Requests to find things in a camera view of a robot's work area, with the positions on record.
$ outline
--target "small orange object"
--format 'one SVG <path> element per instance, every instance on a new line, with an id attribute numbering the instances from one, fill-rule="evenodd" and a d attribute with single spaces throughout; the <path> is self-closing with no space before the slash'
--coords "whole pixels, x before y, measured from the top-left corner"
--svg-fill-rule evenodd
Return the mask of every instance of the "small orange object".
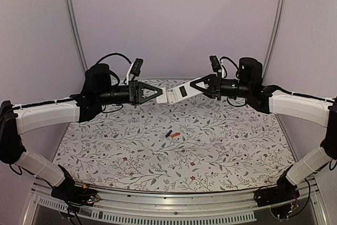
<path id="1" fill-rule="evenodd" d="M 171 137 L 174 138 L 174 137 L 176 137 L 178 135 L 180 135 L 180 133 L 171 134 Z"/>

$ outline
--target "black cable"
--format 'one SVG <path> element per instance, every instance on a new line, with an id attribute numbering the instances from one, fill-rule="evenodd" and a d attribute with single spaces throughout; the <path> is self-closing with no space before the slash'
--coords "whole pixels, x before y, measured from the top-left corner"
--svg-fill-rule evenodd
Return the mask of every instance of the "black cable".
<path id="1" fill-rule="evenodd" d="M 220 58 L 220 61 L 222 60 L 222 59 L 226 59 L 226 60 L 228 60 L 228 61 L 230 61 L 233 65 L 234 65 L 234 67 L 236 68 L 236 74 L 235 74 L 235 76 L 236 76 L 236 78 L 239 78 L 239 67 L 237 66 L 237 64 L 232 60 L 232 59 L 230 59 L 229 57 L 227 57 L 227 56 L 222 56 L 221 58 Z"/>
<path id="2" fill-rule="evenodd" d="M 308 205 L 308 203 L 309 203 L 310 194 L 311 194 L 311 186 L 310 186 L 310 183 L 309 183 L 309 181 L 307 179 L 304 179 L 304 180 L 306 181 L 306 183 L 308 184 L 308 187 L 309 187 L 308 198 L 306 199 L 306 202 L 305 202 L 304 206 L 302 207 L 302 209 L 300 211 L 298 211 L 296 214 L 294 214 L 292 216 L 289 216 L 289 218 L 297 216 L 298 214 L 300 214 L 305 209 L 305 207 Z"/>
<path id="3" fill-rule="evenodd" d="M 332 160 L 331 160 L 330 163 L 329 163 L 329 170 L 333 171 L 336 167 L 337 167 L 337 160 L 335 160 L 335 165 L 334 166 L 332 166 Z"/>
<path id="4" fill-rule="evenodd" d="M 107 54 L 106 56 L 103 56 L 101 59 L 99 59 L 99 60 L 95 63 L 95 65 L 98 64 L 98 63 L 100 63 L 100 62 L 103 61 L 104 59 L 106 59 L 106 58 L 108 58 L 108 57 L 110 57 L 110 56 L 114 56 L 114 55 L 121 56 L 122 58 L 126 59 L 126 60 L 128 61 L 129 64 L 132 64 L 132 62 L 130 61 L 130 59 L 127 58 L 125 55 L 123 55 L 123 54 L 121 54 L 121 53 L 111 53 L 111 54 Z"/>
<path id="5" fill-rule="evenodd" d="M 115 72 L 113 72 L 112 70 L 109 70 L 109 73 L 110 73 L 111 76 L 113 76 L 117 80 L 117 83 L 114 84 L 113 86 L 119 86 L 119 84 L 121 82 L 120 77 Z"/>
<path id="6" fill-rule="evenodd" d="M 70 223 L 71 223 L 72 225 L 76 225 L 76 224 L 73 222 L 72 218 L 70 217 L 70 211 L 69 211 L 69 209 L 71 209 L 71 210 L 73 211 L 73 213 L 74 213 L 74 215 L 75 215 L 75 217 L 76 217 L 76 220 L 78 221 L 78 224 L 82 225 L 82 223 L 81 223 L 79 217 L 77 216 L 77 213 L 76 213 L 76 211 L 74 210 L 73 206 L 72 206 L 71 204 L 69 204 L 69 203 L 67 203 L 67 205 L 68 205 L 68 210 L 67 210 L 67 211 L 68 211 L 68 218 L 69 218 Z"/>
<path id="7" fill-rule="evenodd" d="M 279 87 L 278 85 L 270 85 L 270 87 L 274 87 L 277 90 L 280 90 L 281 92 L 284 92 L 284 93 L 289 94 L 289 95 L 294 95 L 294 96 L 299 96 L 299 97 L 305 97 L 307 99 L 315 99 L 315 100 L 319 100 L 319 101 L 327 101 L 329 103 L 334 103 L 334 101 L 327 100 L 327 99 L 324 99 L 322 97 L 316 97 L 316 96 L 307 95 L 307 94 L 303 94 L 303 93 L 290 92 L 290 91 L 287 91 L 287 90 Z"/>
<path id="8" fill-rule="evenodd" d="M 45 180 L 45 179 L 43 179 L 52 189 L 54 189 L 54 187 L 52 186 L 52 184 L 50 184 L 47 180 Z M 77 213 L 76 213 L 76 211 L 74 210 L 74 207 L 73 207 L 73 205 L 71 205 L 68 201 L 65 201 L 65 200 L 63 200 L 67 205 L 68 205 L 68 220 L 70 221 L 70 223 L 72 224 L 72 225 L 76 225 L 73 221 L 72 221 L 72 218 L 70 217 L 70 211 L 69 211 L 69 209 L 71 209 L 72 211 L 73 211 L 73 213 L 75 214 L 75 217 L 76 217 L 76 219 L 77 219 L 77 221 L 78 221 L 78 223 L 80 224 L 80 225 L 82 225 L 82 223 L 81 223 L 81 221 L 80 221 L 80 219 L 79 219 L 79 217 L 77 216 Z"/>
<path id="9" fill-rule="evenodd" d="M 34 175 L 33 173 L 31 173 L 30 171 L 28 171 L 28 170 L 26 170 L 26 169 L 24 169 L 24 168 L 21 169 L 20 166 L 18 166 L 19 172 L 17 172 L 16 170 L 14 170 L 11 164 L 9 165 L 9 167 L 10 167 L 10 169 L 11 169 L 13 172 L 15 172 L 15 173 L 18 174 L 18 175 L 22 175 L 22 169 L 25 170 L 26 172 L 28 172 L 29 174 Z M 43 181 L 45 181 L 45 182 L 50 186 L 50 188 L 54 189 L 54 187 L 52 186 L 52 184 L 50 184 L 47 180 L 43 179 Z M 79 217 L 78 217 L 76 211 L 74 210 L 73 205 L 70 204 L 70 203 L 69 203 L 68 201 L 66 201 L 66 200 L 63 200 L 63 201 L 68 205 L 68 220 L 71 222 L 71 224 L 72 224 L 72 225 L 76 225 L 76 224 L 72 221 L 72 218 L 70 217 L 70 211 L 69 211 L 69 209 L 71 209 L 72 212 L 75 214 L 75 217 L 76 217 L 76 219 L 77 219 L 77 221 L 78 221 L 78 224 L 79 224 L 79 225 L 82 225 L 82 223 L 81 223 L 81 221 L 80 221 L 80 219 L 79 219 Z"/>
<path id="10" fill-rule="evenodd" d="M 9 165 L 9 167 L 15 174 L 18 174 L 19 176 L 22 175 L 22 170 L 20 166 L 17 166 L 19 168 L 19 171 L 14 170 L 11 164 Z"/>
<path id="11" fill-rule="evenodd" d="M 230 102 L 230 100 L 229 100 L 228 97 L 227 97 L 226 100 L 227 100 L 227 103 L 228 103 L 229 105 L 233 106 L 233 107 L 243 107 L 243 106 L 247 105 L 247 100 L 246 100 L 246 99 L 244 100 L 244 103 L 243 103 L 242 105 L 233 105 L 233 104 Z"/>
<path id="12" fill-rule="evenodd" d="M 120 105 L 120 106 L 121 106 L 121 107 L 118 108 L 117 110 L 114 110 L 114 111 L 108 111 L 108 112 L 104 112 L 104 110 L 105 110 L 105 108 L 106 108 L 106 106 L 104 106 L 104 109 L 103 109 L 102 113 L 114 113 L 114 112 L 117 112 L 117 111 L 121 110 L 121 109 L 124 107 L 124 105 Z"/>
<path id="13" fill-rule="evenodd" d="M 40 105 L 50 105 L 50 104 L 55 104 L 55 103 L 64 103 L 64 102 L 69 102 L 69 101 L 73 101 L 73 100 L 74 99 L 69 98 L 69 99 L 63 99 L 63 100 L 56 100 L 56 101 L 50 100 L 50 101 L 43 101 L 43 102 L 39 102 L 39 103 L 32 103 L 32 104 L 25 104 L 25 105 L 22 105 L 22 106 L 16 106 L 16 107 L 13 107 L 13 108 L 7 110 L 0 117 L 0 123 L 2 122 L 2 120 L 4 119 L 4 117 L 7 113 L 13 112 L 14 110 L 18 110 L 18 109 L 21 109 L 21 108 L 29 108 L 29 107 L 34 107 L 34 106 L 40 106 Z"/>
<path id="14" fill-rule="evenodd" d="M 257 196 L 256 196 L 256 194 L 257 194 L 257 192 L 258 191 L 260 191 L 262 188 L 267 188 L 267 189 L 269 189 L 269 187 L 267 187 L 266 185 L 263 185 L 263 186 L 261 186 L 261 187 L 259 187 L 255 192 L 254 192 L 254 200 L 255 200 L 255 202 L 257 202 Z"/>

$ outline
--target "floral pattern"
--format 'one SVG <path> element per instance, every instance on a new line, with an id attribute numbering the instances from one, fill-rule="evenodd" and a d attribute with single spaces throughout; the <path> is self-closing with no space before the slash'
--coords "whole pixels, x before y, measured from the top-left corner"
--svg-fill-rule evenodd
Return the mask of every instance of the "floral pattern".
<path id="1" fill-rule="evenodd" d="M 169 88 L 184 81 L 144 82 Z M 169 130 L 180 135 L 166 138 Z M 124 105 L 70 124 L 54 162 L 95 185 L 210 192 L 274 184 L 294 158 L 274 115 L 199 95 L 175 105 Z"/>

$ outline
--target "white backdrop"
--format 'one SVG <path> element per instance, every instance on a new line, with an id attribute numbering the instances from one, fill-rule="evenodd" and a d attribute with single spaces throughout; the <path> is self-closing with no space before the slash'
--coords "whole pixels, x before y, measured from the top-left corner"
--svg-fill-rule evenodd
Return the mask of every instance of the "white backdrop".
<path id="1" fill-rule="evenodd" d="M 142 77 L 209 74 L 209 55 L 262 61 L 277 0 L 73 0 L 88 66 L 110 52 L 144 59 Z M 124 75 L 127 63 L 108 60 Z"/>

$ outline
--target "white wall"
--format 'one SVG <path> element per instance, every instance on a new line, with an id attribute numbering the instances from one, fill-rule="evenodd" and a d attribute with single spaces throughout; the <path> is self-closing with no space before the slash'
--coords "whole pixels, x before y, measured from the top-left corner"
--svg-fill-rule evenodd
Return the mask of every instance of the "white wall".
<path id="1" fill-rule="evenodd" d="M 64 0 L 0 0 L 0 102 L 57 99 L 81 89 Z M 51 159 L 65 125 L 22 136 L 26 148 Z M 0 223 L 21 223 L 34 178 L 15 175 L 0 163 Z"/>
<path id="2" fill-rule="evenodd" d="M 111 52 L 144 59 L 141 77 L 209 74 L 210 55 L 263 60 L 277 0 L 73 0 L 88 65 Z M 125 75 L 123 59 L 108 60 Z"/>
<path id="3" fill-rule="evenodd" d="M 337 95 L 337 0 L 286 0 L 266 84 L 316 96 Z M 317 147 L 325 129 L 282 117 L 299 158 Z M 316 176 L 331 224 L 337 220 L 337 171 Z"/>

